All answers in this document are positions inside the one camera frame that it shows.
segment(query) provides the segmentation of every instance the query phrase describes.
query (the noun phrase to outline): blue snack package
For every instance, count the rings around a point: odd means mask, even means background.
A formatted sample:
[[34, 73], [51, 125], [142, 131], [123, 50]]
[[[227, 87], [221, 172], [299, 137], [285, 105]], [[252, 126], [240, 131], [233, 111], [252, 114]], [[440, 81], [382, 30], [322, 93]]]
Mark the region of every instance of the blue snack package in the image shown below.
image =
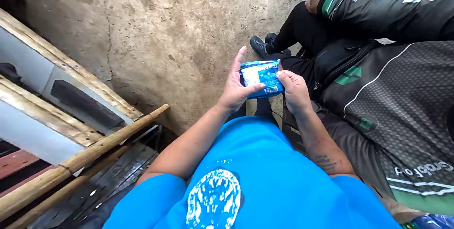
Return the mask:
[[281, 81], [276, 77], [279, 62], [276, 60], [259, 60], [242, 63], [240, 81], [243, 86], [264, 83], [263, 90], [253, 93], [247, 99], [276, 96], [284, 91]]

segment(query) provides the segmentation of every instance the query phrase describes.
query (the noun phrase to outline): barcode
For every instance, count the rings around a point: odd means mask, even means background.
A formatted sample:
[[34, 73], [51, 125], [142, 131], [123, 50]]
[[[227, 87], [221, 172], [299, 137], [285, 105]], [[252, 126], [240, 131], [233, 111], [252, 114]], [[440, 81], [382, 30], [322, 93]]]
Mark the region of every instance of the barcode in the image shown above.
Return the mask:
[[265, 88], [264, 91], [266, 93], [268, 93], [268, 92], [277, 92], [277, 86], [270, 87], [270, 88]]

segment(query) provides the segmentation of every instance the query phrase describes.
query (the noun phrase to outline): blue t-shirt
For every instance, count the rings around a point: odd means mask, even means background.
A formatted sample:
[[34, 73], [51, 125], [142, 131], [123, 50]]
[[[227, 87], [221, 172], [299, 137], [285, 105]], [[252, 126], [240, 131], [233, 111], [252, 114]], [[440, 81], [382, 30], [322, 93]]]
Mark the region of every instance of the blue t-shirt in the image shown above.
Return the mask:
[[152, 177], [129, 192], [110, 228], [400, 228], [371, 189], [348, 176], [330, 178], [294, 151], [273, 123], [234, 119], [186, 183]]

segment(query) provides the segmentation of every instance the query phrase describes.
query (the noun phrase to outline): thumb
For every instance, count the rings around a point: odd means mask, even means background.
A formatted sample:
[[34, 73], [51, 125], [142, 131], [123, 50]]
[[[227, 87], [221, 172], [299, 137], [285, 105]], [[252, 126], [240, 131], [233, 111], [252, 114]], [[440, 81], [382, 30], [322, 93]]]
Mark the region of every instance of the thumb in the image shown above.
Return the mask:
[[292, 85], [292, 80], [290, 79], [290, 77], [282, 70], [282, 71], [278, 71], [276, 73], [276, 77], [277, 79], [279, 79], [279, 81], [281, 81], [282, 85], [288, 89], [290, 88], [290, 86]]
[[264, 87], [265, 87], [264, 83], [259, 83], [259, 84], [255, 84], [252, 86], [245, 87], [244, 90], [245, 90], [246, 95], [249, 96], [255, 92], [262, 90]]

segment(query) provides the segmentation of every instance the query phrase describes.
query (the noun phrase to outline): green logo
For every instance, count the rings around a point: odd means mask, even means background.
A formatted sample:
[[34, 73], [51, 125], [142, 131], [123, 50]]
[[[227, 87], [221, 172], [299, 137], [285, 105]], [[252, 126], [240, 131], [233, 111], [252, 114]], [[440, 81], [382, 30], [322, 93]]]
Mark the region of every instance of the green logo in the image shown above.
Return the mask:
[[353, 66], [348, 69], [346, 72], [342, 73], [336, 80], [334, 80], [339, 85], [345, 86], [348, 83], [357, 81], [361, 77], [361, 68]]

